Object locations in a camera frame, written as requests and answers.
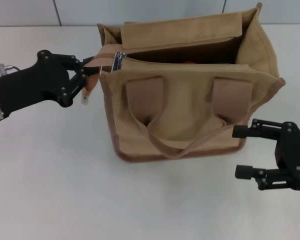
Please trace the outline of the khaki canvas food bag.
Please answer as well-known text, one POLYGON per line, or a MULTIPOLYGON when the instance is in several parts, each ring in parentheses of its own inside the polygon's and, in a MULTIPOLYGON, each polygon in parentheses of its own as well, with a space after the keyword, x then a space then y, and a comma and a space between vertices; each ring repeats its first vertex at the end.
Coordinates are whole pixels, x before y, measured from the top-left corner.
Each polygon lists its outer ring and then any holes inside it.
POLYGON ((261 9, 97 26, 101 49, 87 66, 100 70, 82 94, 100 83, 121 159, 205 157, 245 145, 232 137, 234 126, 247 124, 286 83, 261 9), (126 57, 111 72, 117 52, 126 57))

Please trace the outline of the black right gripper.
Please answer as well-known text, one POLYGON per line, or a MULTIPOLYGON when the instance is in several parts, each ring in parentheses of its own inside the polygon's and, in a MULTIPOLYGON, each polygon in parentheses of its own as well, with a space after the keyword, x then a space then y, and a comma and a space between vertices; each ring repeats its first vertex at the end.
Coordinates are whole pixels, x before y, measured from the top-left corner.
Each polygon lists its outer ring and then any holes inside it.
POLYGON ((278 189, 300 191, 300 129, 295 123, 253 119, 250 127, 235 125, 232 137, 278 139, 275 159, 279 169, 237 165, 235 169, 237 179, 255 179, 260 191, 278 189))

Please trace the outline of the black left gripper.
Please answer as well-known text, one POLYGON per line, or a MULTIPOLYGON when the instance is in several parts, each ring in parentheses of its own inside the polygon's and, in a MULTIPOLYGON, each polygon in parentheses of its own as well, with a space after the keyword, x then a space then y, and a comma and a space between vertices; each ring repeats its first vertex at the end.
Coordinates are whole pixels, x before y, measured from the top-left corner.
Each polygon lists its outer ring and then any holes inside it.
POLYGON ((48 50, 37 53, 36 63, 26 69, 0 76, 0 111, 4 117, 43 101, 57 102, 68 108, 95 73, 86 66, 93 57, 80 61, 74 55, 55 54, 48 50), (70 79, 68 71, 75 75, 70 79))

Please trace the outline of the silver metal zipper pull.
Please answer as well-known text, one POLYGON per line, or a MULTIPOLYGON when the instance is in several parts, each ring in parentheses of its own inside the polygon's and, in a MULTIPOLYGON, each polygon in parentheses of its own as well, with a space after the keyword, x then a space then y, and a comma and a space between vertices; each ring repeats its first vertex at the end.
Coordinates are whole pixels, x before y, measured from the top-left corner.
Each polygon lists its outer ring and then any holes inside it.
POLYGON ((117 71, 121 69, 121 64, 123 59, 127 56, 127 54, 125 52, 120 52, 118 51, 115 55, 114 55, 114 61, 113 61, 113 65, 111 68, 111 72, 117 71))

